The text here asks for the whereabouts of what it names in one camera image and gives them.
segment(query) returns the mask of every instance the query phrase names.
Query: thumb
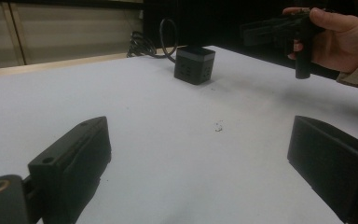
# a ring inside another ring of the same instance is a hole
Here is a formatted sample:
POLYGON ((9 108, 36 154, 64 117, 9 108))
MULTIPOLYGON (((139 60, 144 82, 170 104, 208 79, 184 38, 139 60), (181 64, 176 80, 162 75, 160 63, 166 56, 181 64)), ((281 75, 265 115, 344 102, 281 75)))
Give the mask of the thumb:
POLYGON ((337 32, 348 31, 356 26, 357 20, 352 16, 345 16, 337 13, 325 12, 317 7, 310 11, 310 20, 317 26, 326 30, 337 32))

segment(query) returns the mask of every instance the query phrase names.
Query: finger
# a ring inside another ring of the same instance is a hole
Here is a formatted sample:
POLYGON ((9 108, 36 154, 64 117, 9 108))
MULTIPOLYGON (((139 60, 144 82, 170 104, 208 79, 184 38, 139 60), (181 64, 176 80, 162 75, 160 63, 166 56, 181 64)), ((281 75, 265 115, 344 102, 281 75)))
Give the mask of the finger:
POLYGON ((317 7, 310 11, 310 20, 315 25, 326 30, 338 32, 348 31, 355 27, 358 23, 358 19, 356 17, 325 12, 317 7))
POLYGON ((283 9, 282 14, 290 14, 290 13, 297 13, 300 12, 301 9, 305 9, 308 7, 287 7, 283 9))
POLYGON ((293 45, 293 51, 294 51, 294 52, 299 52, 299 51, 301 51, 303 48, 304 48, 304 45, 301 44, 301 43, 295 43, 295 44, 293 45))
POLYGON ((287 57, 291 60, 295 60, 296 59, 296 54, 295 53, 291 53, 289 55, 287 55, 287 57))

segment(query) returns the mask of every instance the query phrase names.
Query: black plastic housing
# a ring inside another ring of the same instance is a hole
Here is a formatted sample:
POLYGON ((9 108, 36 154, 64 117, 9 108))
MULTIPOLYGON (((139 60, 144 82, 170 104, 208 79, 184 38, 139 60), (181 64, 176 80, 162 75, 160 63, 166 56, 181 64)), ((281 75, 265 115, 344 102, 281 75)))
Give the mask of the black plastic housing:
POLYGON ((358 139, 296 116, 289 162, 344 223, 358 223, 358 139))
POLYGON ((43 193, 44 223, 75 223, 110 160, 105 117, 78 124, 33 159, 28 168, 34 187, 43 193))
POLYGON ((310 77, 312 39, 324 29, 310 21, 307 10, 266 21, 246 23, 240 29, 244 46, 274 43, 276 48, 284 49, 285 55, 293 52, 294 40, 299 40, 303 49, 296 53, 296 78, 310 77))
POLYGON ((29 220, 21 177, 0 176, 0 224, 29 223, 29 220))
POLYGON ((182 47, 176 51, 174 77, 193 85, 211 79, 215 52, 200 47, 182 47))

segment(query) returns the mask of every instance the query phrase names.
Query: wooden trim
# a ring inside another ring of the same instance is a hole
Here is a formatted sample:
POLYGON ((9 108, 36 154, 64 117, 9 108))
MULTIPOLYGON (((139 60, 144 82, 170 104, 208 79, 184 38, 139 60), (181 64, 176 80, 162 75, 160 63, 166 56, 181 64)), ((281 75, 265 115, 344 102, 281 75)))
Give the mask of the wooden trim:
POLYGON ((97 8, 112 8, 112 9, 132 9, 132 10, 164 10, 169 9, 170 5, 164 1, 161 3, 138 3, 131 1, 92 1, 92 0, 10 0, 9 2, 17 4, 32 4, 32 5, 47 5, 47 6, 62 6, 62 7, 97 7, 97 8))
POLYGON ((127 53, 120 53, 120 54, 104 55, 104 56, 91 57, 91 58, 61 61, 55 63, 39 63, 39 64, 30 64, 30 65, 24 65, 18 67, 0 68, 0 76, 29 73, 29 72, 47 70, 52 68, 80 65, 85 63, 98 63, 98 62, 104 62, 104 61, 110 61, 116 59, 124 59, 126 57, 127 57, 127 53))

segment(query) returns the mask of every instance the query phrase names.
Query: black cable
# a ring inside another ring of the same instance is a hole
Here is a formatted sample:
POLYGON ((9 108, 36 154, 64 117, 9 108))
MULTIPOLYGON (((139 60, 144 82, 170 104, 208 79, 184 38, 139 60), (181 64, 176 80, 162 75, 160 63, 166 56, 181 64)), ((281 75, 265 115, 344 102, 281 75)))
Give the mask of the black cable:
POLYGON ((177 32, 176 24, 173 22, 173 20, 164 19, 161 21, 161 24, 159 25, 159 41, 161 44, 161 48, 164 51, 164 55, 157 55, 157 50, 153 42, 149 38, 147 38, 144 34, 134 31, 131 33, 131 44, 130 44, 129 51, 127 52, 127 57, 130 58, 134 56, 148 55, 158 59, 168 58, 171 62, 175 63, 176 60, 172 57, 172 55, 176 52, 176 49, 178 47, 178 32, 177 32), (175 32, 175 43, 173 49, 170 52, 168 52, 164 46, 163 30, 166 21, 171 23, 173 30, 175 32))

